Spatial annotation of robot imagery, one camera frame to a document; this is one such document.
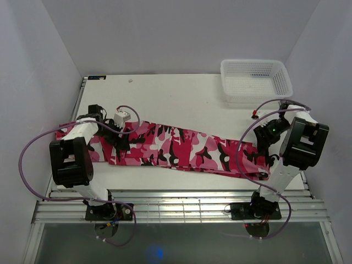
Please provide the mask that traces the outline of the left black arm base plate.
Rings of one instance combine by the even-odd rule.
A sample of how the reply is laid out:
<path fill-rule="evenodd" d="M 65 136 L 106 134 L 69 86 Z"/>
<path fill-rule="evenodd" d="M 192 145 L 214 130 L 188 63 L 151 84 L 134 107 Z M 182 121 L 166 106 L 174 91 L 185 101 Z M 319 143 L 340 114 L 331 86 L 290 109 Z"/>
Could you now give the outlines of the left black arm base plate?
<path fill-rule="evenodd" d="M 105 203 L 100 206 L 87 206 L 86 221 L 131 221 L 132 210 L 126 205 Z"/>

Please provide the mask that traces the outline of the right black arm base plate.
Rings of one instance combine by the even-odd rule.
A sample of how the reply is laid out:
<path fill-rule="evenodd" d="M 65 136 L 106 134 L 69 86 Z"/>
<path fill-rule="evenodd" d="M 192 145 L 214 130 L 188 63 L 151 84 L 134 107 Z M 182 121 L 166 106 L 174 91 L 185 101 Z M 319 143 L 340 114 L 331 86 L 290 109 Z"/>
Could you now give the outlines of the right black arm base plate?
<path fill-rule="evenodd" d="M 232 220 L 279 220 L 282 218 L 277 202 L 268 206 L 254 205 L 251 202 L 231 203 L 230 212 Z"/>

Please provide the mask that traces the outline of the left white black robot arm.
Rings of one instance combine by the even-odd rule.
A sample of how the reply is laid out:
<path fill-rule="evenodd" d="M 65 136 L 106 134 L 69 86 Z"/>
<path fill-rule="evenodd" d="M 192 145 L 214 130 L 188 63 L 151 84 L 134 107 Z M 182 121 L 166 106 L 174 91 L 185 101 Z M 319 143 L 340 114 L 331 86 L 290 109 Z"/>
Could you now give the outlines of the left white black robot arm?
<path fill-rule="evenodd" d="M 94 179 L 90 146 L 94 136 L 100 136 L 109 146 L 128 149 L 124 135 L 119 135 L 130 114 L 118 110 L 112 119 L 106 117 L 103 107 L 93 104 L 88 113 L 78 116 L 78 125 L 60 129 L 63 134 L 49 145 L 53 180 L 56 185 L 72 189 L 84 197 L 85 219 L 92 221 L 130 221 L 129 207 L 112 203 L 111 192 Z"/>

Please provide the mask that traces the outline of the pink camouflage trousers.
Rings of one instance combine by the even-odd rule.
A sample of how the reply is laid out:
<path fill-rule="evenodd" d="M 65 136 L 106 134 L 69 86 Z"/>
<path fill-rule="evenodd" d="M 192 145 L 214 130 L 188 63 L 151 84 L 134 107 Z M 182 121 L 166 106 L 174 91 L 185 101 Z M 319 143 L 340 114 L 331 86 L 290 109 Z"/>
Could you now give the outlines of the pink camouflage trousers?
<path fill-rule="evenodd" d="M 267 163 L 250 142 L 241 145 L 206 133 L 177 128 L 148 121 L 127 122 L 123 129 L 129 136 L 129 151 L 117 151 L 99 136 L 90 146 L 93 162 L 107 162 L 113 166 L 154 166 L 180 171 L 219 174 L 226 177 L 267 180 L 270 168 L 277 161 Z"/>

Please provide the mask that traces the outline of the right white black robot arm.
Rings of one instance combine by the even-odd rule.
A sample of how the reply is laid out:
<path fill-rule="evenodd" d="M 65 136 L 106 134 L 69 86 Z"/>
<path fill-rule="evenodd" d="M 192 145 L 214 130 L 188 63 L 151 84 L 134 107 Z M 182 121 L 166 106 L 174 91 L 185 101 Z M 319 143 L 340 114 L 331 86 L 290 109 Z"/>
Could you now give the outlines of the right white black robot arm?
<path fill-rule="evenodd" d="M 285 138 L 276 155 L 276 168 L 270 173 L 267 183 L 251 197 L 248 205 L 251 217 L 270 219 L 279 212 L 280 194 L 296 175 L 318 163 L 328 133 L 329 126 L 314 120 L 306 105 L 291 100 L 279 102 L 278 119 L 254 129 L 257 149 L 264 154 L 267 163 L 273 161 L 269 148 L 281 141 L 282 134 Z"/>

